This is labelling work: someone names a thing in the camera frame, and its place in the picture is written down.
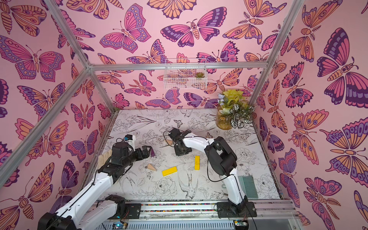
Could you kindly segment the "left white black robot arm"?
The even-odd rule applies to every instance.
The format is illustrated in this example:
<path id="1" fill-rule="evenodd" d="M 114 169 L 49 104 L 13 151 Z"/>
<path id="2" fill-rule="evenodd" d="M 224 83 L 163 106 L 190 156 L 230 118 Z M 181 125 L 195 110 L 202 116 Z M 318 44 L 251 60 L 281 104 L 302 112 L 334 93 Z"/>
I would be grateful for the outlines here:
<path id="1" fill-rule="evenodd" d="M 108 195 L 95 209 L 98 198 L 131 169 L 137 161 L 150 157 L 151 146 L 134 149 L 131 142 L 122 141 L 113 145 L 111 156 L 96 170 L 92 180 L 74 198 L 53 213 L 44 214 L 39 230 L 94 230 L 110 218 L 128 216 L 126 199 Z"/>

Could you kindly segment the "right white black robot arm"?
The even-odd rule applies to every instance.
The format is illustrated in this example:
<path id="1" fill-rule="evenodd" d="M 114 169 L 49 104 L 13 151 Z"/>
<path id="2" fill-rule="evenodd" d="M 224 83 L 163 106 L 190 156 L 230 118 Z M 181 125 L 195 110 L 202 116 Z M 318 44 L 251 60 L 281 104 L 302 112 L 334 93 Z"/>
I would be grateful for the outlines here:
<path id="1" fill-rule="evenodd" d="M 168 136 L 177 156 L 187 155 L 194 149 L 205 153 L 208 166 L 212 167 L 226 186 L 229 202 L 241 208 L 246 206 L 248 198 L 240 186 L 237 156 L 223 137 L 208 139 L 190 130 L 182 132 L 177 128 L 169 131 Z"/>

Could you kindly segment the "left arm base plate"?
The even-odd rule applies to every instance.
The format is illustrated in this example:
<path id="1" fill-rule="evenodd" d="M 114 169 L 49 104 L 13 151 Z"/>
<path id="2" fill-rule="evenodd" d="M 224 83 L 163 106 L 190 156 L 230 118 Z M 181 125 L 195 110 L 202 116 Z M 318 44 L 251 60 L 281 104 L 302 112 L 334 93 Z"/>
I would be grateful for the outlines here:
<path id="1" fill-rule="evenodd" d="M 115 215 L 108 219 L 139 219 L 141 203 L 118 204 Z"/>

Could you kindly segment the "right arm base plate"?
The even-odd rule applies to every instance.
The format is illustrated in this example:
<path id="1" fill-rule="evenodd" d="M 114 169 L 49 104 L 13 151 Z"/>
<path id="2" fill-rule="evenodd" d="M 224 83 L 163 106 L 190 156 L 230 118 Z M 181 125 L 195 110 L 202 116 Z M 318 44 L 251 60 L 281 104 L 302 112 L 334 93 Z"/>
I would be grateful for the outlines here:
<path id="1" fill-rule="evenodd" d="M 219 218 L 257 217 L 254 202 L 242 202 L 238 205 L 232 202 L 218 202 L 216 210 Z"/>

